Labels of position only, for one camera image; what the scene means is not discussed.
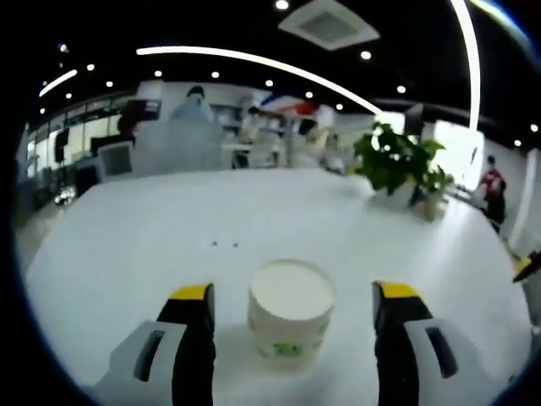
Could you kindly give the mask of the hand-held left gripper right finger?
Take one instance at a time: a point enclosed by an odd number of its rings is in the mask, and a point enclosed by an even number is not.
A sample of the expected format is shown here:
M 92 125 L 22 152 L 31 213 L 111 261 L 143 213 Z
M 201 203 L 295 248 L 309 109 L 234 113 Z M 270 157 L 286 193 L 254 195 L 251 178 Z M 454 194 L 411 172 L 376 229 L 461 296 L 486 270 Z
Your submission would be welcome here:
M 488 405 L 498 384 L 475 345 L 403 283 L 372 282 L 379 405 Z

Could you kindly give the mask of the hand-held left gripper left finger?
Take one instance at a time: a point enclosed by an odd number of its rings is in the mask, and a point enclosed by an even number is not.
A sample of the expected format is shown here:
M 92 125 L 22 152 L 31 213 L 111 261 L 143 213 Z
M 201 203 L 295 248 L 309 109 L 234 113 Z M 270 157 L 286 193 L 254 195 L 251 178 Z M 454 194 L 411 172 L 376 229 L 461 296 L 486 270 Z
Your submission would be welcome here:
M 154 321 L 112 352 L 95 384 L 101 405 L 212 405 L 216 359 L 214 285 L 182 286 Z

